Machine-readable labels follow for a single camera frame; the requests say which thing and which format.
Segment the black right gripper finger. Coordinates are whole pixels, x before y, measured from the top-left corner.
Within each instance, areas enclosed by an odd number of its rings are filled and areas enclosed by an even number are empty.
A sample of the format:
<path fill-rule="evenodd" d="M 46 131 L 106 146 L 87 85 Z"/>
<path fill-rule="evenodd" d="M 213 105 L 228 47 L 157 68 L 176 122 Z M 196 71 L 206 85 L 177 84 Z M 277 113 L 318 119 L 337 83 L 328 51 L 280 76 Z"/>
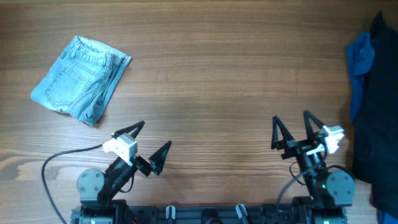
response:
<path fill-rule="evenodd" d="M 313 130 L 312 123 L 315 124 L 319 130 L 322 129 L 324 123 L 315 117 L 309 110 L 303 112 L 303 120 L 305 124 L 305 131 L 308 140 L 315 140 L 317 137 L 317 132 Z"/>
<path fill-rule="evenodd" d="M 272 118 L 271 149 L 290 149 L 295 146 L 295 139 L 278 116 Z"/>

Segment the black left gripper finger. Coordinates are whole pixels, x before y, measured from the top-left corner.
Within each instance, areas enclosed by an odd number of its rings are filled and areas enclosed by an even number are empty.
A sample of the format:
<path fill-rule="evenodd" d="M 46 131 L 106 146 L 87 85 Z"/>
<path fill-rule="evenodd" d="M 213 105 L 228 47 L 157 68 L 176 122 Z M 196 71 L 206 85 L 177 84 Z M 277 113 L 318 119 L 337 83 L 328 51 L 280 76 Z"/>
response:
<path fill-rule="evenodd" d="M 145 121 L 140 121 L 136 124 L 133 124 L 132 126 L 128 126 L 126 128 L 122 128 L 120 130 L 115 131 L 111 136 L 115 139 L 117 139 L 119 136 L 122 134 L 126 133 L 129 134 L 132 138 L 136 138 L 137 135 L 140 133 L 142 128 L 145 125 Z"/>
<path fill-rule="evenodd" d="M 166 142 L 162 147 L 160 147 L 153 155 L 150 156 L 150 168 L 153 173 L 160 175 L 163 171 L 164 164 L 167 158 L 167 154 L 172 145 L 171 141 Z"/>

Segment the black shorts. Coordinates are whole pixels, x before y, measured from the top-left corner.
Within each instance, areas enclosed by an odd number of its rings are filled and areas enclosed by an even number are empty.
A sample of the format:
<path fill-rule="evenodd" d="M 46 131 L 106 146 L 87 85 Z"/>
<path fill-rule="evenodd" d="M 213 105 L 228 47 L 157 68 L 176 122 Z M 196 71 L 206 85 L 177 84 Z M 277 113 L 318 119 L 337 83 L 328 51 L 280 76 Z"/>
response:
<path fill-rule="evenodd" d="M 377 40 L 364 98 L 354 119 L 355 176 L 373 186 L 374 206 L 397 214 L 397 31 L 382 12 L 373 19 Z"/>

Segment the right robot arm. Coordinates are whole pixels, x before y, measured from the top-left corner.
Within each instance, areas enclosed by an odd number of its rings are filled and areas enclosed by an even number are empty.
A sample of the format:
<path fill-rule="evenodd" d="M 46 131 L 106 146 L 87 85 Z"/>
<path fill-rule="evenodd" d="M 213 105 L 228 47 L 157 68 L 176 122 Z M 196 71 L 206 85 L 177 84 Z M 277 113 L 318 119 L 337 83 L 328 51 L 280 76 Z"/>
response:
<path fill-rule="evenodd" d="M 327 166 L 326 159 L 339 149 L 344 138 L 341 126 L 328 126 L 310 111 L 303 112 L 306 139 L 297 141 L 278 116 L 272 118 L 271 148 L 283 150 L 282 159 L 294 158 L 300 173 L 283 186 L 270 214 L 273 223 L 347 223 L 346 207 L 352 206 L 354 174 L 341 165 Z M 306 197 L 294 197 L 283 204 L 286 191 L 299 178 L 308 190 Z"/>

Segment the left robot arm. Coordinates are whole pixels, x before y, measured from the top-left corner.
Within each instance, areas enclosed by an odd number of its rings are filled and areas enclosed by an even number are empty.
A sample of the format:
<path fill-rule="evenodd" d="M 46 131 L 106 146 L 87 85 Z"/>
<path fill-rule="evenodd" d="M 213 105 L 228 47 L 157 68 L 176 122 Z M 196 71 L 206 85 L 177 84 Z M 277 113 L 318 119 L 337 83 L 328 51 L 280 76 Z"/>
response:
<path fill-rule="evenodd" d="M 137 155 L 136 137 L 144 127 L 140 121 L 115 131 L 111 139 L 101 145 L 105 153 L 113 152 L 117 158 L 102 172 L 99 169 L 83 171 L 76 186 L 80 193 L 81 207 L 72 223 L 139 223 L 138 216 L 125 200 L 115 200 L 122 187 L 134 181 L 137 171 L 146 177 L 163 171 L 172 141 L 167 141 L 147 160 Z"/>

